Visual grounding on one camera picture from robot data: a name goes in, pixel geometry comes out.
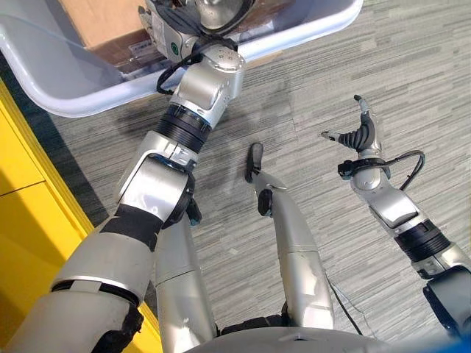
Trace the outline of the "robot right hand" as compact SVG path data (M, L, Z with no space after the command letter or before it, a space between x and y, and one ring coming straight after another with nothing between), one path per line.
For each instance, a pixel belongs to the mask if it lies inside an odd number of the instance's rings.
M351 132L324 131L320 136L337 142L357 152L360 159L381 158L383 130L379 120L374 116L366 100L357 94L353 96L360 107L360 126Z

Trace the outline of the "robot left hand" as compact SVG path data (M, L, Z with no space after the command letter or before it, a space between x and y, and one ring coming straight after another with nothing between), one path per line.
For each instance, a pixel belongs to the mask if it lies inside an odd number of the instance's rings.
M157 50L174 63L187 57L202 35L195 1L145 1L138 14Z

